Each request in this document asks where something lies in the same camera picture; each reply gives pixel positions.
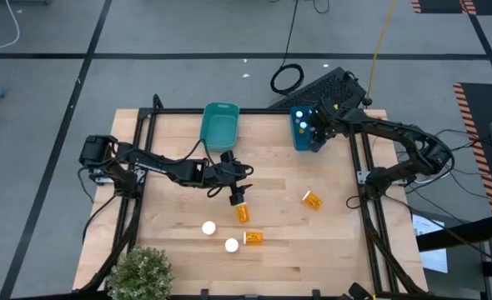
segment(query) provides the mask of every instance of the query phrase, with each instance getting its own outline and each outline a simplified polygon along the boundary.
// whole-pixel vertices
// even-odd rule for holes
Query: paper sheet
[[[443,222],[435,222],[441,226],[444,226]],[[442,228],[428,221],[424,217],[413,215],[413,229],[414,234],[419,236],[420,234],[432,233],[434,231],[441,230]],[[448,272],[446,249],[421,252],[420,259],[422,260],[422,266],[424,268],[442,273]]]

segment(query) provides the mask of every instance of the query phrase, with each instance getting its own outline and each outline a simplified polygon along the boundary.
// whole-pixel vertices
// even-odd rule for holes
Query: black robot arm
[[[253,169],[240,163],[231,151],[224,152],[220,160],[213,165],[207,158],[172,160],[138,149],[128,142],[119,142],[115,137],[99,135],[87,137],[79,156],[84,168],[91,172],[99,170],[113,180],[118,196],[135,198],[140,194],[137,173],[121,166],[121,163],[132,163],[142,170],[161,173],[183,187],[218,190],[229,187],[231,204],[243,203],[244,190],[251,185],[237,187],[237,181],[245,179]]]
[[[394,181],[405,179],[411,183],[416,179],[416,174],[438,174],[449,160],[452,160],[453,167],[452,152],[436,136],[422,131],[415,125],[369,117],[363,109],[319,102],[311,110],[307,123],[314,128],[309,147],[315,152],[326,140],[339,133],[347,137],[350,128],[353,133],[369,133],[399,142],[405,147],[409,155],[408,160],[392,167],[375,167],[370,170],[364,184],[364,195],[367,198],[380,198]]]

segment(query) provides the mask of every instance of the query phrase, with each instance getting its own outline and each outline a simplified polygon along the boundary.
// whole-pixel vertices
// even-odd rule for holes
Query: teal container
[[[233,149],[237,142],[239,112],[240,108],[231,103],[213,102],[205,107],[199,138],[205,140],[209,150]]]

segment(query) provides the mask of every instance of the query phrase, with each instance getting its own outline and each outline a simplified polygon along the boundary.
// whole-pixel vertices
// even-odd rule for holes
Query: wooden tabletop
[[[111,134],[132,142],[137,113],[118,110]],[[385,111],[367,114],[386,118]],[[198,141],[201,118],[201,114],[158,115],[152,152],[183,157]],[[397,163],[391,141],[370,137],[370,143],[376,166]],[[360,136],[358,145],[363,161]],[[246,225],[238,222],[229,205],[227,188],[207,198],[206,190],[180,187],[155,172],[148,176],[137,245],[166,249],[176,277],[173,294],[199,294],[208,288],[212,295],[307,296],[316,288],[322,295],[335,296],[346,293],[353,282],[373,291],[360,212],[344,204],[357,195],[348,139],[339,135],[317,153],[297,152],[288,115],[242,114],[233,152],[255,168],[251,177],[240,182],[253,184],[244,195],[250,212]],[[199,147],[192,158],[201,157],[204,152]],[[213,157],[218,161],[218,153]],[[318,211],[301,202],[309,189],[324,201]],[[111,185],[99,187],[93,211],[112,193]],[[406,201],[401,187],[392,187],[387,194]],[[113,202],[90,225],[74,288],[87,283],[109,255],[119,205],[120,200]],[[387,199],[383,206],[393,254],[414,281],[427,289],[409,211]],[[217,224],[210,237],[201,230],[208,220]],[[236,253],[226,253],[224,241],[241,241],[245,229],[263,232],[264,243],[241,245]],[[378,258],[388,290],[384,260],[380,254]]]

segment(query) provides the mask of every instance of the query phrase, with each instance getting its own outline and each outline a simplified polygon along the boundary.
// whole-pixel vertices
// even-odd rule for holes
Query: potted plant
[[[165,300],[172,281],[172,265],[164,250],[136,247],[112,268],[108,295],[113,300]]]

